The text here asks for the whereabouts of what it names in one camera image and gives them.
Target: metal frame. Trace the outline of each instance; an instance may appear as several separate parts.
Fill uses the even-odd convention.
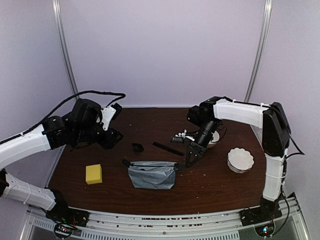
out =
[[[55,172],[56,167],[57,167],[57,165],[58,165],[59,159],[61,158],[61,155],[64,153],[65,147],[66,147],[66,145],[61,146],[61,147],[59,147],[58,150],[57,150],[57,153],[56,153],[55,158],[54,158],[54,160],[53,160],[53,164],[52,164],[52,166],[51,166],[50,174],[49,174],[49,176],[48,176],[48,178],[47,178],[47,181],[46,181],[46,183],[45,183],[45,187],[46,187],[46,188],[49,186],[49,183],[50,183],[50,181],[51,181],[51,178],[52,178],[52,176],[54,175],[54,172]]]
[[[252,91],[254,89],[256,79],[258,76],[261,60],[262,60],[262,53],[265,49],[266,40],[269,32],[270,20],[271,20],[271,11],[272,11],[272,0],[265,0],[264,5],[264,12],[262,17],[262,24],[261,24],[261,32],[260,32],[260,39],[258,43],[258,48],[255,55],[255,60],[253,64],[253,69],[251,73],[251,78],[249,82],[249,86],[245,95],[244,101],[247,103],[250,100]]]
[[[295,197],[288,199],[290,215],[300,240],[309,240],[306,224]],[[283,220],[288,208],[284,200],[279,202]],[[253,228],[242,226],[240,209],[205,214],[186,215],[128,215],[91,211],[86,227],[72,235],[83,240],[208,240],[239,239],[239,231]],[[20,240],[30,239],[33,226],[52,231],[55,223],[45,218],[43,211],[29,207]]]
[[[53,5],[53,13],[54,13],[54,18],[55,18],[55,22],[56,22],[56,27],[57,27],[57,30],[59,33],[65,69],[66,69],[68,79],[69,79],[69,82],[70,82],[70,85],[72,88],[72,92],[74,94],[77,94],[79,91],[78,91],[77,84],[75,81],[75,76],[74,76],[74,72],[72,70],[69,52],[68,52],[68,48],[67,48],[65,30],[64,30],[64,25],[63,25],[61,10],[60,10],[60,0],[52,0],[52,5]]]

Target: white cable tie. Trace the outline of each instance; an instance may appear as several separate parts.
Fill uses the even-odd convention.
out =
[[[270,177],[270,178],[273,178],[273,179],[284,179],[287,174],[285,176],[281,176],[281,177],[278,177],[278,176],[272,176],[272,175],[269,175],[269,174],[265,174],[267,177]]]
[[[191,136],[185,136],[185,138],[186,138],[186,139],[190,139],[192,142],[195,141],[195,139],[194,139],[193,137],[191,137]]]
[[[182,133],[181,136],[184,138],[187,135],[187,130],[185,129]]]
[[[26,198],[26,200],[23,202],[23,205],[26,205],[27,201],[29,200],[30,196],[31,196],[31,187],[30,187],[30,184],[26,182],[26,184],[28,184],[28,187],[29,187],[29,195],[28,197]]]

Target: black object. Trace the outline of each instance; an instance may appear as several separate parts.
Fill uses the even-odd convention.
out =
[[[166,150],[166,151],[168,151],[169,153],[172,153],[172,154],[181,156],[181,157],[183,157],[183,156],[185,155],[183,152],[178,151],[178,150],[176,150],[176,149],[174,149],[174,148],[172,148],[172,147],[163,145],[162,143],[157,142],[157,141],[154,141],[154,142],[152,143],[152,145],[155,146],[155,147],[157,147],[157,148]]]
[[[122,159],[122,164],[124,165],[124,166],[126,166],[127,168],[129,168],[130,166],[131,166],[131,162],[129,161],[129,160],[127,160],[127,159]]]
[[[183,137],[179,137],[179,136],[174,136],[170,139],[171,143],[176,143],[176,144],[184,144],[185,143],[185,139]]]
[[[288,199],[290,199],[290,198],[297,198],[297,195],[296,195],[296,193],[295,192],[292,192],[288,197],[287,197]]]
[[[282,217],[281,210],[279,210],[279,205],[275,205],[276,208],[267,214],[262,214],[263,206],[258,206],[255,208],[245,208],[239,212],[242,226],[255,225],[263,222],[271,221],[272,219]]]
[[[145,150],[144,146],[140,143],[132,143],[132,149],[136,153],[142,153]]]
[[[193,106],[189,108],[188,114],[187,114],[187,120],[198,127],[201,127],[203,123],[211,120],[218,121],[219,119],[215,118],[213,106],[220,99],[226,99],[232,102],[232,99],[226,96],[211,97],[208,100],[200,103],[199,106]]]
[[[50,189],[53,192],[56,204],[50,211],[45,211],[45,217],[56,223],[86,227],[89,219],[89,212],[74,208],[69,208],[62,193],[58,190]]]
[[[282,228],[285,226],[286,222],[288,221],[288,218],[289,218],[289,215],[290,215],[290,205],[288,203],[288,200],[287,200],[287,198],[285,196],[285,193],[284,193],[284,189],[282,187],[281,187],[281,195],[282,195],[282,197],[283,197],[283,199],[285,201],[285,204],[286,204],[286,206],[288,208],[288,213],[286,214],[285,220],[284,220],[283,224],[281,225],[281,227],[279,227],[278,230],[275,233],[272,234],[273,236],[278,234],[282,230]]]
[[[275,232],[275,223],[271,222],[267,225],[257,226],[254,230],[260,237],[270,237]]]
[[[34,130],[36,127],[38,127],[40,124],[43,124],[57,109],[59,109],[63,104],[66,102],[70,101],[71,99],[83,95],[83,94],[98,94],[98,95],[111,95],[111,96],[119,96],[115,99],[113,99],[107,106],[111,105],[113,102],[118,101],[120,99],[123,99],[126,97],[124,93],[118,93],[118,92],[110,92],[110,91],[96,91],[96,90],[85,90],[85,91],[80,91],[78,93],[75,93],[66,99],[64,99],[62,102],[60,102],[54,109],[52,109],[41,121],[30,127],[29,129],[25,130],[22,134],[25,135],[27,133],[30,133],[32,130]],[[6,138],[5,140],[0,141],[0,145],[7,143],[13,139],[16,139],[18,137],[21,137],[21,134],[16,134],[11,137]]]
[[[121,112],[122,107],[119,104],[112,105],[116,109],[116,114]],[[109,127],[107,131],[103,129],[103,124],[98,122],[102,120],[101,106],[89,99],[79,98],[71,112],[63,117],[52,116],[43,123],[44,131],[51,149],[56,149],[65,144],[73,149],[78,147],[79,143],[91,145],[98,143],[104,149],[112,149],[123,135],[117,130]]]
[[[263,112],[262,148],[270,156],[283,156],[290,142],[290,127],[281,104],[274,102],[271,106]]]
[[[0,197],[2,196],[2,194],[4,194],[6,187],[9,187],[9,183],[7,182],[6,174],[7,174],[7,172],[3,168],[0,171]]]
[[[185,158],[186,168],[193,166],[205,155],[207,146],[212,139],[213,133],[220,124],[220,120],[210,120],[201,125],[198,133],[195,135],[194,141],[192,141],[187,148]]]

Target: yellow sponge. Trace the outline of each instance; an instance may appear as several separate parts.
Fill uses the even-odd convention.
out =
[[[102,183],[102,168],[100,164],[85,167],[85,181],[88,185]]]

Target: gray pouch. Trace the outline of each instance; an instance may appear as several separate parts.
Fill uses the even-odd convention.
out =
[[[181,168],[170,161],[135,161],[122,160],[128,168],[132,184],[137,189],[168,190],[175,185],[176,170]]]

